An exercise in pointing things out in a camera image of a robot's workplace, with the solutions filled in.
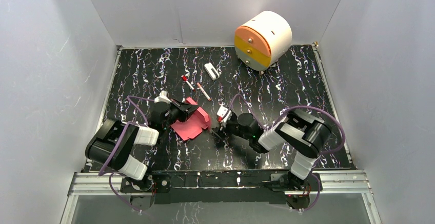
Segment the pink paper box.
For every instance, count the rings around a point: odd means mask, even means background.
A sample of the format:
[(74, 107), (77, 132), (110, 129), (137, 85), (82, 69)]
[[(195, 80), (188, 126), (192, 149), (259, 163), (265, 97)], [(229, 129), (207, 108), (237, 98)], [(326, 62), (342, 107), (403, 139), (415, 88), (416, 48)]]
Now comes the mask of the pink paper box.
[(198, 107), (187, 121), (176, 121), (171, 128), (183, 141), (187, 141), (195, 139), (204, 130), (211, 129), (211, 118), (202, 107)]

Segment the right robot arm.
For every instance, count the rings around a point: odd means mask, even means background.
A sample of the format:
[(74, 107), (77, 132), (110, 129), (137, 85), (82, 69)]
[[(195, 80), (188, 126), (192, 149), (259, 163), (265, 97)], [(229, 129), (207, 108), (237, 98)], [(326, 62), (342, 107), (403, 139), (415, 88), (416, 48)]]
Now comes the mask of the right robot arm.
[(218, 122), (219, 126), (212, 128), (217, 140), (234, 135), (247, 140), (254, 151), (263, 154), (283, 144), (296, 150), (287, 176), (271, 181), (278, 189), (303, 190), (308, 186), (309, 174), (332, 134), (322, 119), (301, 110), (288, 112), (269, 130), (265, 130), (251, 113), (236, 115), (232, 111), (221, 111)]

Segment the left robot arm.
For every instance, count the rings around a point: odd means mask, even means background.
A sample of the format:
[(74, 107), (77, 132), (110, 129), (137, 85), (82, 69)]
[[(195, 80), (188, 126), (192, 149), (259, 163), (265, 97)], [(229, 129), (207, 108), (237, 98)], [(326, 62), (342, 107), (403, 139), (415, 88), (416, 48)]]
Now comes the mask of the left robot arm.
[(143, 125), (108, 119), (87, 144), (85, 157), (102, 164), (99, 175), (109, 168), (133, 179), (140, 191), (148, 191), (153, 185), (153, 177), (146, 173), (148, 167), (131, 155), (133, 146), (155, 146), (171, 125), (177, 121), (186, 122), (198, 109), (199, 105), (170, 99), (156, 101), (150, 119)]

